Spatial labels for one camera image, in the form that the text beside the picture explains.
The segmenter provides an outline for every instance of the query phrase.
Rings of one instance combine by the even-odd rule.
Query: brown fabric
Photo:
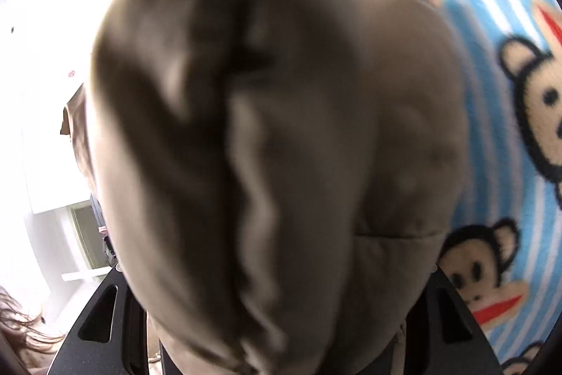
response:
[[[88,187],[96,195],[96,180],[92,169],[92,159],[88,146],[86,129],[86,90],[80,85],[63,110],[61,134],[69,135],[78,169],[88,181]]]
[[[113,1],[98,198],[183,373],[346,375],[386,347],[460,189],[457,67],[427,0]]]
[[[403,375],[406,362],[406,323],[400,326],[394,338],[394,351],[392,352],[392,369],[389,375]]]
[[[423,290],[462,187],[467,124],[456,42],[428,0],[356,0],[378,144],[354,265],[322,373],[357,373]]]

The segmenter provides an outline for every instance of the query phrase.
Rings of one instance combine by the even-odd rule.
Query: wall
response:
[[[89,191],[58,131],[109,2],[0,0],[0,285],[47,321],[81,286],[61,274],[85,268],[60,207]]]

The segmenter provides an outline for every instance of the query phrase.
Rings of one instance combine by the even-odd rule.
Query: monkey face print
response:
[[[533,14],[550,53],[528,39],[510,36],[499,60],[514,84],[515,114],[527,152],[537,171],[556,185],[562,207],[562,14],[536,0]]]
[[[504,283],[502,278],[518,248],[519,231],[509,218],[491,228],[473,225],[457,229],[443,245],[439,267],[485,331],[505,323],[527,300],[525,282]]]

